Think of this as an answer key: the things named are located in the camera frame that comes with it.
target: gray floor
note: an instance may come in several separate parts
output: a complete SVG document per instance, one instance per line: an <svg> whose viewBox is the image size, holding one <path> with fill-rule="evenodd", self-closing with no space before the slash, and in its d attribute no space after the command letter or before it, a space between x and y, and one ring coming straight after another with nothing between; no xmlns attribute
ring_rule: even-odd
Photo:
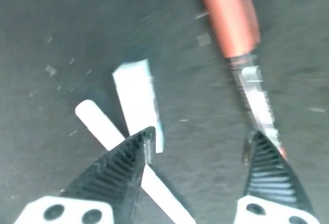
<svg viewBox="0 0 329 224"><path fill-rule="evenodd" d="M329 218L327 2L254 0L282 141L322 223ZM81 100L95 100L126 133L111 73L143 58L166 137L159 174L197 223L232 223L248 126L216 43L199 47L197 36L211 32L206 18L195 19L201 11L200 0L0 0L1 224L102 153L74 115ZM50 77L47 65L57 74ZM143 195L136 223L171 222Z"/></svg>

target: white rectangular block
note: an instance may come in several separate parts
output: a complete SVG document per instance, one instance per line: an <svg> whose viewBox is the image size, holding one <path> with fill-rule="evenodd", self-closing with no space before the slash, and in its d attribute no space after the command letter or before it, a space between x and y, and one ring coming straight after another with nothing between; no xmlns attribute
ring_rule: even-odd
<svg viewBox="0 0 329 224"><path fill-rule="evenodd" d="M154 126L155 152L162 153L164 137L148 59L120 65L113 78L129 134Z"/></svg>

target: screw hole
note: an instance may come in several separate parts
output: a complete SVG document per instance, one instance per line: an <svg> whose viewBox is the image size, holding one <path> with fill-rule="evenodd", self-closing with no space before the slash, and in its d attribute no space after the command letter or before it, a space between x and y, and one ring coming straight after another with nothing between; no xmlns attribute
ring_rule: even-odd
<svg viewBox="0 0 329 224"><path fill-rule="evenodd" d="M82 216L83 224L97 224L102 219L102 212L99 210L89 210Z"/></svg>
<svg viewBox="0 0 329 224"><path fill-rule="evenodd" d="M64 213L64 206L61 204L56 204L47 208L44 213L45 220L51 221L56 220L62 216Z"/></svg>
<svg viewBox="0 0 329 224"><path fill-rule="evenodd" d="M289 218L290 224L307 224L307 221L298 217L298 216L292 216Z"/></svg>
<svg viewBox="0 0 329 224"><path fill-rule="evenodd" d="M246 210L250 211L251 213L254 213L255 215L265 215L266 214L264 208L255 203L248 204Z"/></svg>

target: white foam block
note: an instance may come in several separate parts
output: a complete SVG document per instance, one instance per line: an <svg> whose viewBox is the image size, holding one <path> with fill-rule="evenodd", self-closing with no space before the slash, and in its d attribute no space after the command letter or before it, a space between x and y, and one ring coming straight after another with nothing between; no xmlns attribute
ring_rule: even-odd
<svg viewBox="0 0 329 224"><path fill-rule="evenodd" d="M163 152L163 131L148 59L124 63L113 72L123 115L130 134L149 126L156 129L155 152Z"/></svg>
<svg viewBox="0 0 329 224"><path fill-rule="evenodd" d="M124 141L124 136L93 101L85 100L81 102L76 107L76 115L108 151ZM189 212L148 165L144 169L141 187L174 223L196 223Z"/></svg>

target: gray surface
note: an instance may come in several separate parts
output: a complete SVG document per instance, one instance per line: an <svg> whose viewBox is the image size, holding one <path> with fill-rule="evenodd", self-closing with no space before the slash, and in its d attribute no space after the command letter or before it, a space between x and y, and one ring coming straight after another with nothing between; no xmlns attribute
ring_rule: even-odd
<svg viewBox="0 0 329 224"><path fill-rule="evenodd" d="M329 118L318 109L329 108L327 1L254 0L258 54L281 137L323 223ZM151 61L166 137L159 173L197 223L232 223L248 126L215 43L198 45L196 37L211 31L206 18L194 19L201 10L199 0L0 0L2 224L101 154L74 115L79 101L96 100L125 131L111 72L143 58ZM146 196L137 219L170 223Z"/></svg>

